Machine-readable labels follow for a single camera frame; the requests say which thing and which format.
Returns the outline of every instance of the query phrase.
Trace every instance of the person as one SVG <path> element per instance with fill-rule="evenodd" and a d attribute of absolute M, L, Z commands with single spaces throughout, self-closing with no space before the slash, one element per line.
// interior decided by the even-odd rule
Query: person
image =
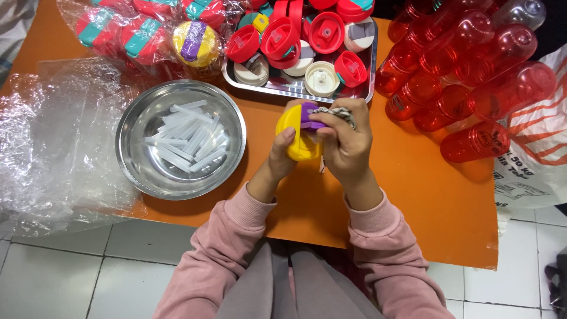
<path fill-rule="evenodd" d="M 303 244 L 262 240 L 255 250 L 265 219 L 277 205 L 278 184 L 297 164 L 286 155 L 296 134 L 290 127 L 276 136 L 250 181 L 232 199 L 217 203 L 209 221 L 195 231 L 194 250 L 183 254 L 153 318 L 454 318 L 426 273 L 429 264 L 404 216 L 370 169 L 372 133 L 365 101 L 337 99 L 331 108 L 336 107 L 351 111 L 355 129 L 331 114 L 311 114 L 310 119 L 328 126 L 317 130 L 323 157 L 344 189 L 354 261 L 365 272 L 378 307 Z"/>

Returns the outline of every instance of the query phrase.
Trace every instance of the plastic wrap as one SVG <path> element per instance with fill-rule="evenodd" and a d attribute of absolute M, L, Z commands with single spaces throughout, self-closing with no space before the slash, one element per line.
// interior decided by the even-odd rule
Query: plastic wrap
<path fill-rule="evenodd" d="M 124 74 L 158 83 L 214 81 L 223 48 L 249 2 L 235 0 L 58 0 L 78 40 Z"/>
<path fill-rule="evenodd" d="M 142 217 L 116 161 L 115 132 L 132 99 L 101 58 L 42 62 L 14 74 L 0 103 L 0 223 L 40 236 Z"/>

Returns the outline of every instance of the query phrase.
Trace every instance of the yellow lid in plastic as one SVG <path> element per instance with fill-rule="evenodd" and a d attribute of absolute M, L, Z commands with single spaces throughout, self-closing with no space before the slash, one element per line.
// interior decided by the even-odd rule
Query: yellow lid in plastic
<path fill-rule="evenodd" d="M 214 63 L 219 55 L 217 33 L 201 21 L 187 21 L 174 30 L 175 53 L 185 64 L 203 68 Z"/>
<path fill-rule="evenodd" d="M 321 156 L 321 143 L 313 141 L 311 136 L 301 131 L 301 104 L 282 114 L 276 125 L 276 135 L 288 127 L 295 128 L 293 143 L 287 147 L 287 156 L 294 161 L 308 161 Z"/>

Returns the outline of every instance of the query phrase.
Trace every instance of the red plastic bottle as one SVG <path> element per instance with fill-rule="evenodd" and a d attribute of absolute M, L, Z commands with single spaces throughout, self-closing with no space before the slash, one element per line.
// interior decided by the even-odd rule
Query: red plastic bottle
<path fill-rule="evenodd" d="M 404 37 L 412 21 L 432 12 L 432 0 L 405 0 L 404 8 L 396 14 L 388 25 L 388 37 L 392 42 L 397 43 Z"/>
<path fill-rule="evenodd" d="M 455 163 L 502 156 L 509 148 L 508 131 L 495 122 L 480 122 L 447 135 L 440 146 L 441 156 Z"/>
<path fill-rule="evenodd" d="M 526 61 L 537 47 L 538 40 L 528 27 L 508 24 L 496 30 L 489 43 L 459 59 L 456 77 L 466 86 L 477 87 Z"/>
<path fill-rule="evenodd" d="M 420 53 L 405 41 L 396 43 L 376 72 L 376 91 L 389 97 L 403 84 L 408 75 L 420 68 Z"/>
<path fill-rule="evenodd" d="M 480 10 L 467 10 L 452 27 L 424 48 L 420 64 L 424 71 L 443 76 L 451 73 L 457 59 L 494 37 L 490 17 Z"/>
<path fill-rule="evenodd" d="M 465 10 L 484 11 L 491 6 L 492 2 L 493 0 L 445 0 L 433 15 L 420 18 L 423 19 L 420 22 L 418 22 L 419 19 L 412 22 L 419 26 L 412 28 L 410 25 L 408 27 L 407 40 L 414 42 L 418 47 L 424 47 L 445 32 Z"/>
<path fill-rule="evenodd" d="M 497 121 L 547 99 L 556 87 L 557 78 L 549 66 L 526 61 L 472 90 L 467 107 L 483 121 Z"/>
<path fill-rule="evenodd" d="M 431 105 L 441 96 L 441 84 L 425 72 L 410 75 L 401 88 L 386 101 L 386 115 L 393 121 L 405 121 L 423 106 Z"/>
<path fill-rule="evenodd" d="M 443 89 L 434 105 L 417 111 L 413 117 L 415 126 L 425 132 L 435 132 L 471 115 L 466 106 L 471 92 L 461 85 L 450 85 Z"/>

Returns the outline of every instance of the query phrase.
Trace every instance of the stainless steel tray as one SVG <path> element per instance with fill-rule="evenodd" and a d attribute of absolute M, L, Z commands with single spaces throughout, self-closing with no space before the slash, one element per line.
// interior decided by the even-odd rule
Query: stainless steel tray
<path fill-rule="evenodd" d="M 222 64 L 222 74 L 230 85 L 244 90 L 291 96 L 294 98 L 315 100 L 326 103 L 333 103 L 333 101 L 338 98 L 363 98 L 366 100 L 366 103 L 368 103 L 374 95 L 374 76 L 376 75 L 376 49 L 378 48 L 378 26 L 376 25 L 376 21 L 374 22 L 374 27 L 376 37 L 374 37 L 372 46 L 357 54 L 362 62 L 364 62 L 364 65 L 370 66 L 368 79 L 365 83 L 354 88 L 340 84 L 335 93 L 328 98 L 320 98 L 318 96 L 310 95 L 303 86 L 303 77 L 291 77 L 282 70 L 278 70 L 273 67 L 270 67 L 268 83 L 263 86 L 257 87 L 238 83 L 234 77 L 234 62 L 230 61 L 226 56 Z M 317 54 L 317 56 L 315 56 L 315 61 L 320 60 L 328 61 L 329 54 L 325 54 L 325 56 Z"/>

